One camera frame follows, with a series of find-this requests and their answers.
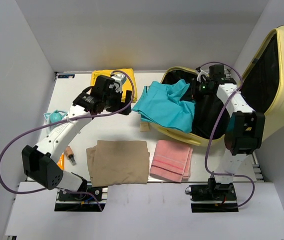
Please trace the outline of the yellow garment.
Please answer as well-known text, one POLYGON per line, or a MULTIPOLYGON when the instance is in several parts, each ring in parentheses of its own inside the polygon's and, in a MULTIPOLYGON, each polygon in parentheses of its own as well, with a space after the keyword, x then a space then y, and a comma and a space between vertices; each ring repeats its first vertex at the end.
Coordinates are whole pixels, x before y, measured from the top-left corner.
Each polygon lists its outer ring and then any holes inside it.
MULTIPOLYGON (((134 77, 134 71, 133 71, 132 68, 120 68, 120 69, 116 69, 116 70, 113 70, 113 69, 95 70, 91 74, 90 85, 93 86, 95 84, 98 76, 104 75, 104 76, 107 76, 107 77, 111 77, 111 73, 114 72, 114 71, 125 72, 131 78, 131 80, 133 82, 133 86, 134 86, 134 97, 133 97, 132 102, 135 103, 137 101, 137 85, 136 85, 136 81, 135 81, 135 77, 134 77)), ((124 102, 125 97, 126 97, 126 95, 125 95, 126 91, 132 91, 132 84, 129 81, 129 79, 127 79, 126 82, 124 83, 122 90, 123 90, 122 102, 124 102)))

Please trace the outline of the beige cosmetic tube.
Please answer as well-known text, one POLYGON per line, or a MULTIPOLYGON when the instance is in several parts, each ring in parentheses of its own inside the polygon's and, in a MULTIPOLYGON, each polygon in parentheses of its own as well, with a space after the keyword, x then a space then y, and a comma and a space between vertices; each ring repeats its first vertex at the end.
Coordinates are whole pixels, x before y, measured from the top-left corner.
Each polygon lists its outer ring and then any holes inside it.
POLYGON ((140 122, 140 132, 148 132, 150 130, 149 123, 145 121, 140 122))

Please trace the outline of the teal garment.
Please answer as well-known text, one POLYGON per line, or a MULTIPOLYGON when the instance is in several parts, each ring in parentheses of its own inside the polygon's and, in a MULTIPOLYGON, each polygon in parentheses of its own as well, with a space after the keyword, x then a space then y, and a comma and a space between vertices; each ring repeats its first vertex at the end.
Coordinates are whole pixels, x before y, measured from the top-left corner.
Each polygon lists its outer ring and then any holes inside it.
POLYGON ((145 86, 133 111, 141 115, 144 122, 158 124, 184 133, 192 131, 195 116, 195 102, 181 100, 189 89, 184 79, 175 84, 161 84, 153 81, 145 86))

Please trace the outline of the beige garment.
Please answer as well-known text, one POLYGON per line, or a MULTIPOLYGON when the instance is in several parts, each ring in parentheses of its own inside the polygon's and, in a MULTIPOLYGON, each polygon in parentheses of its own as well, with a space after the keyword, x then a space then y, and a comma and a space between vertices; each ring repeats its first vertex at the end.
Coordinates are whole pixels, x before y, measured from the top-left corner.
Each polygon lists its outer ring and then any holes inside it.
POLYGON ((98 140, 86 149, 93 187, 121 184, 146 184, 149 176, 147 143, 140 140, 98 140))

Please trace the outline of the pink striped towel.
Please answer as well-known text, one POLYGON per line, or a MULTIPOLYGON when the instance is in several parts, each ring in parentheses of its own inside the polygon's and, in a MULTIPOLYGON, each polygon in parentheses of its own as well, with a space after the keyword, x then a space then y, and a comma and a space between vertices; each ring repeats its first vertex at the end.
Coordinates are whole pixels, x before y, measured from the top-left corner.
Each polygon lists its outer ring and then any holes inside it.
POLYGON ((191 158, 193 149, 190 145, 169 141, 157 141, 150 175, 166 181, 181 183, 191 175, 191 158))

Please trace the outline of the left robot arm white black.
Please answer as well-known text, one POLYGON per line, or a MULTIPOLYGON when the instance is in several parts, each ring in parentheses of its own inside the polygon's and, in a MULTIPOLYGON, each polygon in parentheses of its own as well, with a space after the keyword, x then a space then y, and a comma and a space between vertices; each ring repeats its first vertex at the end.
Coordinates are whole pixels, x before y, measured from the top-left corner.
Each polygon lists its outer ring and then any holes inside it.
POLYGON ((123 91, 125 83, 132 79, 123 71, 116 70, 111 76, 100 75, 95 84, 85 88, 72 102, 66 116, 35 146, 22 150, 24 173, 47 190, 62 189, 81 200, 87 195, 87 180, 62 170, 58 165, 61 154, 80 131, 94 118, 131 113, 135 90, 123 91))

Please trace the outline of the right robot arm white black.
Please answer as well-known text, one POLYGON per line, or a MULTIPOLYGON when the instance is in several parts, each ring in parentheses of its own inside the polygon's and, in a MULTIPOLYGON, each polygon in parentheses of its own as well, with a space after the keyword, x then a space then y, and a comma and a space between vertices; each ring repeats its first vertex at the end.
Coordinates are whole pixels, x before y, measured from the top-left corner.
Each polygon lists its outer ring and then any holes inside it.
POLYGON ((265 115, 249 106, 240 92, 241 86, 233 78, 226 77, 223 64, 211 62, 208 72, 200 67, 196 68, 196 72, 197 78, 192 82, 194 96, 214 96, 223 103, 213 130, 217 129, 224 112, 230 117, 224 134, 225 153, 216 170, 211 172, 215 182, 207 187, 208 195, 217 200, 233 183, 242 162, 260 148, 265 115))

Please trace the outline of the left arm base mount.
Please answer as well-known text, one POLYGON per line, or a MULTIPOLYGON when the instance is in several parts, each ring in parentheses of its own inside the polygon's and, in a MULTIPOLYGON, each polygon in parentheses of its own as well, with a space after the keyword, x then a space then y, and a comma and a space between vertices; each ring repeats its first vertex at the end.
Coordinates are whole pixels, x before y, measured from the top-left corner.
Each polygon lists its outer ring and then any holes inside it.
POLYGON ((87 184, 87 193, 74 194, 59 189, 55 201, 55 212, 102 212, 107 201, 108 187, 92 187, 87 184))

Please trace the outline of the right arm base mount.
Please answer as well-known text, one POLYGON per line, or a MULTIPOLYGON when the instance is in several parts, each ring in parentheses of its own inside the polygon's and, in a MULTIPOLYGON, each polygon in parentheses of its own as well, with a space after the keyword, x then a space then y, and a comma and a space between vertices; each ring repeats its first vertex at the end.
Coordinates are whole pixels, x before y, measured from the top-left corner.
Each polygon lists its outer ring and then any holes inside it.
POLYGON ((189 195, 192 213, 235 213, 239 211, 234 185, 223 184, 209 186, 209 184, 189 185, 185 194, 189 195))

